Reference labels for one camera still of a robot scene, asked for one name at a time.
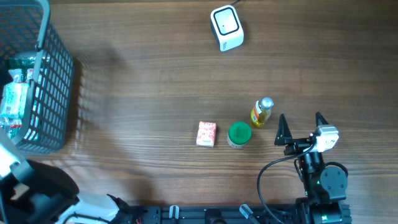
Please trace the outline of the teal snack packet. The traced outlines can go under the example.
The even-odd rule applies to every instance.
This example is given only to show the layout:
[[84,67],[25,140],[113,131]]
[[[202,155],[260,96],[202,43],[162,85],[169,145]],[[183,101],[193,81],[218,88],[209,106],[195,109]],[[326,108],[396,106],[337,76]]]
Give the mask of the teal snack packet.
[[8,83],[3,89],[1,117],[22,120],[29,84],[25,82],[24,70],[22,68],[12,68],[8,72],[11,74],[13,81]]

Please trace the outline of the yellow liquid bottle silver cap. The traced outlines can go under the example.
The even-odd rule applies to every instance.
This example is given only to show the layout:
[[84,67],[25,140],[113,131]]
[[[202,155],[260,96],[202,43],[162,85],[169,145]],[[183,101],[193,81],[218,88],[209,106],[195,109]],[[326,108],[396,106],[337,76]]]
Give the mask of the yellow liquid bottle silver cap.
[[250,114],[251,123],[255,128],[261,128],[267,122],[271,116],[273,106],[274,102],[269,97],[255,102]]

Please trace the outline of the green sponge package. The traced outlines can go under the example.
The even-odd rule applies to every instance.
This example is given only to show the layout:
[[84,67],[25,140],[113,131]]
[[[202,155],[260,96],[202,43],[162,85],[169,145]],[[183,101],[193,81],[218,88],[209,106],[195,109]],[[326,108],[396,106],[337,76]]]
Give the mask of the green sponge package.
[[36,59],[37,52],[20,52],[18,54],[15,54],[15,56],[9,58],[6,62],[6,65],[8,69],[35,68]]

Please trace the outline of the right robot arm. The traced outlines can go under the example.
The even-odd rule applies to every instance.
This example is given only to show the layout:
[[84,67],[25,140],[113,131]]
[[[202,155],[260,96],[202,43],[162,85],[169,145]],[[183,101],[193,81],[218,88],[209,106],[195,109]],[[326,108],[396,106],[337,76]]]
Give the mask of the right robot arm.
[[300,223],[351,223],[346,199],[348,170],[338,162],[325,162],[322,154],[339,139],[337,128],[321,113],[315,114],[316,130],[307,138],[294,139],[282,114],[275,137],[276,146],[285,146],[284,154],[294,157],[295,168],[305,189],[305,198],[296,200]]

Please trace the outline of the green lid jar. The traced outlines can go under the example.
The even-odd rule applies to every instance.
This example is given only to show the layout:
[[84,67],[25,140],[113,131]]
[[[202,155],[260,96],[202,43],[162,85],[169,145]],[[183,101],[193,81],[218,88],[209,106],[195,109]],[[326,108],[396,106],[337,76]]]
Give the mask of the green lid jar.
[[238,121],[231,125],[228,130],[227,142],[235,149],[242,149],[251,139],[252,130],[250,125]]

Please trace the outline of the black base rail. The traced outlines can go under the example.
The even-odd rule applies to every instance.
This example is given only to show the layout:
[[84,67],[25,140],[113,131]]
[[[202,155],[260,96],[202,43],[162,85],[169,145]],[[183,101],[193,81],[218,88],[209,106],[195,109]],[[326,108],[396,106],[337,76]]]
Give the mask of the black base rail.
[[133,223],[142,224],[212,224],[212,223],[352,223],[349,205],[308,206],[305,203],[275,204],[269,209],[250,207],[171,207],[135,206]]

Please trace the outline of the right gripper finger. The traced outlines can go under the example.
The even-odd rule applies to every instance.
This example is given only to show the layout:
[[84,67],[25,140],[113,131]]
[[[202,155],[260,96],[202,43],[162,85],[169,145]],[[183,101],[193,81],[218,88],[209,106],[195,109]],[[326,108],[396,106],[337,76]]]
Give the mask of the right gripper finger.
[[329,122],[323,117],[321,112],[315,113],[316,126],[329,125]]
[[287,124],[284,114],[281,114],[279,116],[279,128],[275,136],[274,144],[276,146],[293,144],[292,134],[290,132],[289,125]]

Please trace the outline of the grey plastic mesh basket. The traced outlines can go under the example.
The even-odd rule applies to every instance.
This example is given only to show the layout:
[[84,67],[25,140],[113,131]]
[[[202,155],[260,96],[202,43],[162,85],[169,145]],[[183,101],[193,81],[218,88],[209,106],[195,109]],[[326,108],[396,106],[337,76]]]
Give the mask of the grey plastic mesh basket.
[[24,117],[12,139],[25,155],[59,151],[65,142],[74,64],[50,21],[48,1],[1,1],[1,67],[9,59],[35,59]]

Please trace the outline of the orange small box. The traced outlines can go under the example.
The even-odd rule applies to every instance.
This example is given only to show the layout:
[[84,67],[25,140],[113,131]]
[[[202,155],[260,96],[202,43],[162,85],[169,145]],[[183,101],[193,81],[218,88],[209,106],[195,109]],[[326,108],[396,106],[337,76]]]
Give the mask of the orange small box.
[[200,121],[197,132],[197,146],[213,147],[215,145],[216,123]]

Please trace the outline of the white barcode scanner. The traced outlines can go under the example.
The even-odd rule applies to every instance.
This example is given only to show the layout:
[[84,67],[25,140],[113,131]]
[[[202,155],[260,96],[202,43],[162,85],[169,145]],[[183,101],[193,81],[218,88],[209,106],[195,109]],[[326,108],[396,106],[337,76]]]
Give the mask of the white barcode scanner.
[[214,9],[210,19],[211,29],[221,52],[239,47],[243,43],[244,31],[234,6],[225,5]]

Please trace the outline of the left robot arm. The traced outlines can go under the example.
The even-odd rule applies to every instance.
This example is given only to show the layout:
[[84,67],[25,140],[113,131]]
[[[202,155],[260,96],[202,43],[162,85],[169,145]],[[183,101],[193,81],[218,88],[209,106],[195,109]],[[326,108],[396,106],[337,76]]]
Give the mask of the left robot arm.
[[80,193],[63,170],[26,159],[1,131],[1,222],[134,223],[135,219],[120,198]]

